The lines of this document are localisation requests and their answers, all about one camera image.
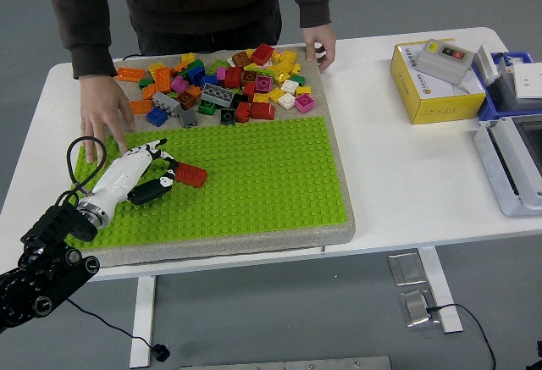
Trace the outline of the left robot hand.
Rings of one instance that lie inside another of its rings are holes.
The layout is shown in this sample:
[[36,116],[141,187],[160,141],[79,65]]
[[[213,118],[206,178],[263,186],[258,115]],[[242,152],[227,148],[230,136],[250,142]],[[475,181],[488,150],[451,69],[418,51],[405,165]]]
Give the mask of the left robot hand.
[[[135,147],[113,161],[108,170],[98,180],[90,195],[85,196],[77,210],[101,229],[110,224],[116,206],[126,200],[135,205],[152,201],[168,191],[175,179],[179,163],[166,151],[158,147],[167,141],[155,140]],[[169,163],[164,174],[145,183],[140,183],[142,175],[152,161],[163,159]]]

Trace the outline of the person's right hand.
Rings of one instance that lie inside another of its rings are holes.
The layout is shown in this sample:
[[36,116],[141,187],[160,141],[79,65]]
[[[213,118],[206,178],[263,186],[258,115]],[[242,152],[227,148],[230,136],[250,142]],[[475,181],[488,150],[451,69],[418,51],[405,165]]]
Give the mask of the person's right hand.
[[79,82],[81,135],[105,142],[106,130],[109,130],[120,153],[126,153],[124,132],[135,126],[127,96],[109,75],[85,75]]

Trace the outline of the person's left hand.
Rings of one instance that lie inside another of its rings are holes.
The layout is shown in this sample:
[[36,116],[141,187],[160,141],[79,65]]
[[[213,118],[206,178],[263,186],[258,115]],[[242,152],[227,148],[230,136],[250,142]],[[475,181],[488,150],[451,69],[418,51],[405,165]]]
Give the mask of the person's left hand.
[[336,36],[331,24],[302,28],[305,58],[316,61],[320,71],[325,71],[335,60]]

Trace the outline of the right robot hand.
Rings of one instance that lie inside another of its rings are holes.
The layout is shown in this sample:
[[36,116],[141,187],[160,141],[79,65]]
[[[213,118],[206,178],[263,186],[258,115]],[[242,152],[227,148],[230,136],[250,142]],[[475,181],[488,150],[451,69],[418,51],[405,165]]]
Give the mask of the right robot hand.
[[526,370],[542,370],[542,341],[537,341],[537,354],[539,357],[539,360],[536,361],[533,364],[527,365],[525,367]]

